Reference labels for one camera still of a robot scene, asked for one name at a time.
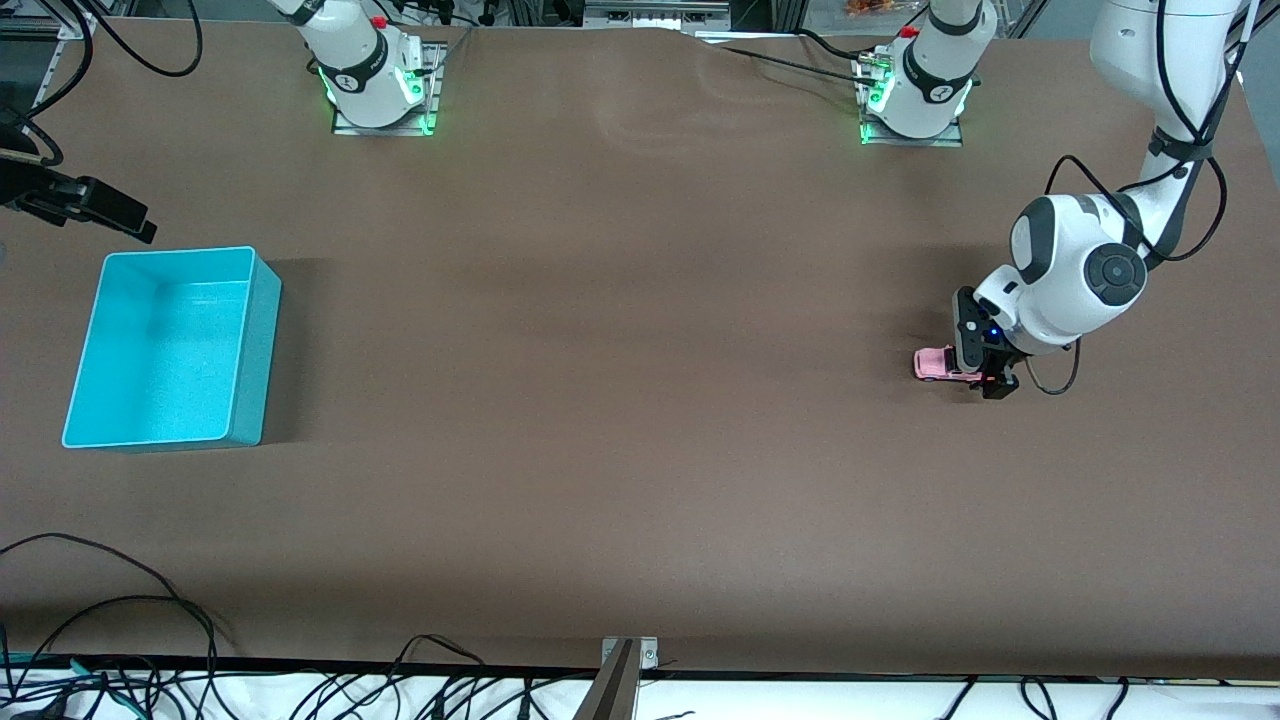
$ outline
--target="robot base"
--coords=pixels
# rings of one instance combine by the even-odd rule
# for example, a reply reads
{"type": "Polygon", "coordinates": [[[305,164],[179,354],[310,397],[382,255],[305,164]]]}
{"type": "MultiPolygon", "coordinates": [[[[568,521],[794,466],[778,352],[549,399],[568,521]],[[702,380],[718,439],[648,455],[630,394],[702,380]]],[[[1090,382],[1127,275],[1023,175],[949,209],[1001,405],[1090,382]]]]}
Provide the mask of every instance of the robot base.
{"type": "Polygon", "coordinates": [[[863,145],[906,145],[909,147],[960,147],[960,122],[951,120],[947,129],[933,137],[906,137],[899,135],[884,124],[884,120],[867,111],[859,105],[858,114],[861,115],[863,145]]]}
{"type": "Polygon", "coordinates": [[[353,124],[334,108],[333,133],[334,135],[364,135],[374,137],[420,137],[435,135],[435,120],[440,111],[440,91],[444,86],[444,67],[440,61],[448,53],[444,42],[422,41],[421,67],[434,68],[421,78],[415,78],[410,85],[411,90],[422,92],[422,102],[404,114],[399,120],[380,128],[366,128],[353,124]]]}

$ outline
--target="green led light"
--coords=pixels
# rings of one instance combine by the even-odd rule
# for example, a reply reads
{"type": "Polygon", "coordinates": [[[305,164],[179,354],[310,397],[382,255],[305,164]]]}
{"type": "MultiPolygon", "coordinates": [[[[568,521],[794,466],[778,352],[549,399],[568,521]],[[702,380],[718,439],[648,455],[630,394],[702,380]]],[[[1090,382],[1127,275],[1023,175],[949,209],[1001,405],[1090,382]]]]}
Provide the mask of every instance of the green led light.
{"type": "Polygon", "coordinates": [[[324,73],[320,73],[320,82],[324,83],[324,96],[332,105],[337,105],[338,101],[333,99],[333,87],[329,85],[329,78],[324,77],[324,73]]]}
{"type": "Polygon", "coordinates": [[[411,90],[408,81],[406,78],[413,78],[412,74],[406,72],[396,73],[396,81],[401,83],[401,92],[404,94],[404,100],[408,102],[417,102],[417,96],[421,95],[421,90],[411,90]]]}
{"type": "Polygon", "coordinates": [[[431,110],[417,118],[417,127],[422,131],[422,135],[426,137],[435,135],[435,115],[436,111],[431,110]]]}

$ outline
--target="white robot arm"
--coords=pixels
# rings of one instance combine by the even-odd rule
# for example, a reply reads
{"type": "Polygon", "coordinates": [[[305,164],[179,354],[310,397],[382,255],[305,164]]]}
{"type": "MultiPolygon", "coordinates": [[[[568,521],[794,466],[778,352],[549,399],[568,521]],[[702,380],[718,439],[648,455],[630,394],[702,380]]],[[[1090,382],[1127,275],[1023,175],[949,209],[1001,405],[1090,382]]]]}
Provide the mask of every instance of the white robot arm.
{"type": "Polygon", "coordinates": [[[375,27],[360,0],[269,1],[302,33],[329,100],[353,124],[385,127],[424,101],[420,38],[375,27]]]}
{"type": "Polygon", "coordinates": [[[895,38],[878,53],[896,72],[867,110],[910,138],[933,137],[960,114],[973,70],[996,35],[991,0],[933,0],[918,35],[895,38]]]}
{"type": "Polygon", "coordinates": [[[1128,310],[1148,273],[1172,256],[1202,165],[1210,163],[1220,173],[1212,138],[1230,88],[1224,45],[1239,5],[1103,5],[1091,59],[1110,85],[1155,111],[1156,129],[1139,182],[1115,193],[1033,200],[1014,223],[1012,264],[997,268],[977,288],[956,291],[948,369],[972,380],[983,397],[1018,388],[1016,363],[1078,343],[1128,310]]]}

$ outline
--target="black clamp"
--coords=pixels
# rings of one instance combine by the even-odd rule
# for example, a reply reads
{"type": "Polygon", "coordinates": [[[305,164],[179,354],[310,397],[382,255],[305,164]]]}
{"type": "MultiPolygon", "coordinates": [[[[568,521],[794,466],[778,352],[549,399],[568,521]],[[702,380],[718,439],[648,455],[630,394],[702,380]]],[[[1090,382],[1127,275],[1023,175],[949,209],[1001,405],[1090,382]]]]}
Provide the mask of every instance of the black clamp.
{"type": "Polygon", "coordinates": [[[980,389],[983,400],[1001,400],[1018,389],[1014,365],[1027,354],[1014,347],[1005,331],[993,319],[1000,314],[988,300],[977,300],[974,288],[965,286],[955,292],[952,310],[956,322],[956,356],[965,368],[977,368],[982,379],[970,383],[980,389]]]}
{"type": "MultiPolygon", "coordinates": [[[[0,126],[0,147],[28,155],[36,143],[17,129],[0,126]]],[[[72,178],[44,165],[0,159],[0,206],[27,213],[49,224],[96,223],[147,245],[156,225],[147,206],[88,176],[72,178]]]]}
{"type": "Polygon", "coordinates": [[[324,0],[302,0],[297,10],[292,13],[280,13],[280,15],[289,22],[293,27],[302,27],[311,22],[311,18],[324,8],[324,0]]]}
{"type": "Polygon", "coordinates": [[[1183,142],[1181,140],[1170,137],[1169,133],[1157,127],[1156,132],[1151,133],[1147,152],[1152,155],[1169,155],[1174,160],[1178,160],[1179,164],[1208,160],[1213,156],[1213,141],[1207,140],[1202,143],[1183,142]]]}
{"type": "Polygon", "coordinates": [[[906,77],[911,81],[911,85],[920,88],[924,101],[931,105],[947,102],[955,97],[956,92],[964,90],[964,86],[969,83],[969,78],[973,77],[973,70],[955,79],[942,79],[929,73],[915,60],[915,41],[911,41],[902,53],[902,69],[906,72],[906,77]]]}

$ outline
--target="turquoise plastic bin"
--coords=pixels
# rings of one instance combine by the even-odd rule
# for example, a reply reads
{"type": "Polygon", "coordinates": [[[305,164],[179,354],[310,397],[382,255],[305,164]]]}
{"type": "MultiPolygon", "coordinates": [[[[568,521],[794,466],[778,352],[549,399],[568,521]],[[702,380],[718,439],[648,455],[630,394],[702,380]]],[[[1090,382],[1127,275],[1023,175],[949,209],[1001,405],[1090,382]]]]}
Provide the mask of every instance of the turquoise plastic bin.
{"type": "Polygon", "coordinates": [[[108,255],[63,446],[257,445],[279,306],[280,278],[252,247],[108,255]]]}

